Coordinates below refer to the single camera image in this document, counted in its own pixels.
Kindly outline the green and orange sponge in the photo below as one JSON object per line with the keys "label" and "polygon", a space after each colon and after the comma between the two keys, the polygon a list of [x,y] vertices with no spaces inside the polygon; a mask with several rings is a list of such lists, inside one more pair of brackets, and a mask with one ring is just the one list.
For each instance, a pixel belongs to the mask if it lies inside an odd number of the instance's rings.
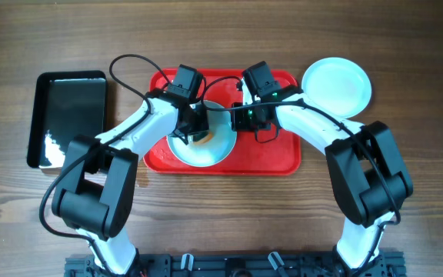
{"label": "green and orange sponge", "polygon": [[202,145],[206,142],[209,142],[213,137],[213,133],[210,131],[199,132],[192,136],[192,142],[195,145]]}

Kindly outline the light blue plate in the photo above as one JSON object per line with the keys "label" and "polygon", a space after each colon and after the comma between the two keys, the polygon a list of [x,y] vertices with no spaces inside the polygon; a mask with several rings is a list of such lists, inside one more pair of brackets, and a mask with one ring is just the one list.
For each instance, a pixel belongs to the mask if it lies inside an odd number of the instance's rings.
{"label": "light blue plate", "polygon": [[319,107],[342,118],[363,112],[372,97],[365,70],[346,58],[323,58],[308,67],[301,87]]}
{"label": "light blue plate", "polygon": [[244,79],[241,80],[241,90],[242,90],[242,104],[243,105],[252,104],[253,103],[252,95]]}
{"label": "light blue plate", "polygon": [[205,100],[195,104],[202,104],[207,109],[212,139],[202,145],[195,145],[191,137],[180,139],[170,134],[167,137],[168,147],[177,159],[187,165],[215,165],[230,154],[236,143],[237,133],[231,129],[231,114],[216,102]]}

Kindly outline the light blue top plate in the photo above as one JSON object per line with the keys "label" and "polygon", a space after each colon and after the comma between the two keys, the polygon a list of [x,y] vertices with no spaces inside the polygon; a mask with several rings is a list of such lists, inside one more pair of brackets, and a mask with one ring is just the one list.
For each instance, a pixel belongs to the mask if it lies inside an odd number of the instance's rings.
{"label": "light blue top plate", "polygon": [[241,90],[242,90],[242,104],[243,105],[252,104],[253,103],[252,95],[244,79],[241,80]]}

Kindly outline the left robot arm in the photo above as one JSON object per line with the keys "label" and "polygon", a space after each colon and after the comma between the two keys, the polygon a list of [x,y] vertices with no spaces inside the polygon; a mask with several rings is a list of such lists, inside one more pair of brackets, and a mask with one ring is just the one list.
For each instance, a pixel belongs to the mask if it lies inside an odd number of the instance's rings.
{"label": "left robot arm", "polygon": [[143,96],[140,109],[117,127],[71,140],[62,172],[42,198],[83,239],[91,255],[72,258],[66,276],[144,276],[138,249],[125,230],[138,161],[166,136],[188,144],[208,132],[207,112],[196,107],[204,76],[180,65],[174,80]]}

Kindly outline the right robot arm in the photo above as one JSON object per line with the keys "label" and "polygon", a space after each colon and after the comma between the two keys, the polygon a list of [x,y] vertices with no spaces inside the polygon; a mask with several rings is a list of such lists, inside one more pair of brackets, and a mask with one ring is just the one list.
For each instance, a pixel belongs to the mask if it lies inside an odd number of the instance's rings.
{"label": "right robot arm", "polygon": [[306,71],[301,85],[282,85],[266,62],[241,74],[242,102],[234,105],[246,128],[271,123],[298,135],[326,158],[335,201],[345,216],[335,246],[338,264],[349,276],[364,273],[378,258],[385,228],[401,222],[400,209],[413,181],[390,128],[376,121],[354,122],[342,113],[352,88],[371,88],[366,78],[345,80],[333,73],[317,78]]}

